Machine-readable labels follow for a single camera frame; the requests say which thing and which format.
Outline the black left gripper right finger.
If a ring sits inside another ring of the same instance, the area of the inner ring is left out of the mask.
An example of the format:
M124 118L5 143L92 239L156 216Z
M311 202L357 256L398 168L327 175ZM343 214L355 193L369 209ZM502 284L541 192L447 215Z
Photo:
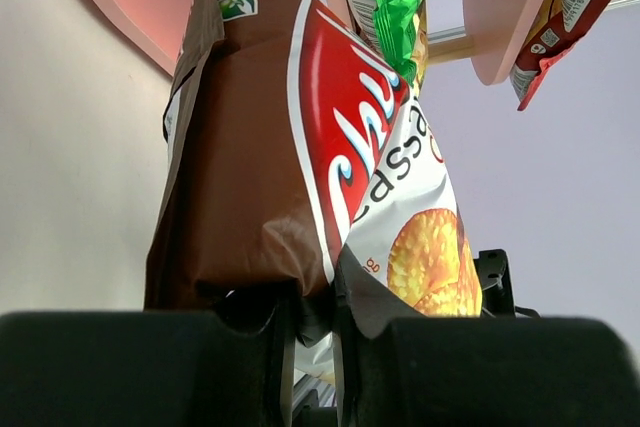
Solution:
M342 426L635 426L639 369L605 323L425 317L344 250L334 359Z

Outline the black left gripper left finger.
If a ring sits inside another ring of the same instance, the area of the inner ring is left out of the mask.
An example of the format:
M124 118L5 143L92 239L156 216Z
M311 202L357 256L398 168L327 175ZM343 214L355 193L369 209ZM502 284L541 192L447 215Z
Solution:
M5 426L287 426L289 300L206 312L17 312L1 319Z

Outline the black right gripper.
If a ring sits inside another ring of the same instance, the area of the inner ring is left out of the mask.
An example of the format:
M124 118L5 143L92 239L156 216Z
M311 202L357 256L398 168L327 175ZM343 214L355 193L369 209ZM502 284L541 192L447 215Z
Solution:
M503 249L480 251L474 265L482 288L483 317L540 317L536 310L515 304L508 256Z

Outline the brown Chuba chips bag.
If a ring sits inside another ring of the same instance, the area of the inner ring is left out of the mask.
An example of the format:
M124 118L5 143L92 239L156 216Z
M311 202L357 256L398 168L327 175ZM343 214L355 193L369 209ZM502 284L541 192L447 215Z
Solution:
M416 91L320 0L193 0L163 130L146 308L289 281L314 306L349 249L421 314L480 314Z

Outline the red Chuba chips bag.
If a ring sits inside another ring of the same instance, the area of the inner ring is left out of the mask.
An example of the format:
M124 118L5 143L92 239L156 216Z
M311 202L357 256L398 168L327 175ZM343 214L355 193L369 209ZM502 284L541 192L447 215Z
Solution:
M510 71L525 110L549 69L592 28L611 0L543 0Z

